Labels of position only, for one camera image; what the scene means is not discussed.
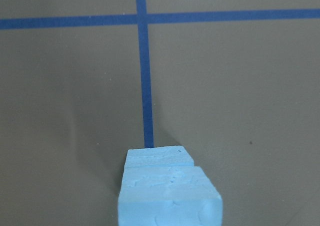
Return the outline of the light blue block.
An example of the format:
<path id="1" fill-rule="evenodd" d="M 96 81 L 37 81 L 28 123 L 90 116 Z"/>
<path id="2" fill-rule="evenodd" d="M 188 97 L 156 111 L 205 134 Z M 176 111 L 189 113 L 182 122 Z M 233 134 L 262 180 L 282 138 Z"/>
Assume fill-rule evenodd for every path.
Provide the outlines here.
<path id="1" fill-rule="evenodd" d="M 223 200 L 198 166 L 125 169 L 119 225 L 221 225 Z"/>
<path id="2" fill-rule="evenodd" d="M 194 160 L 181 145 L 129 149 L 124 168 L 194 166 Z"/>

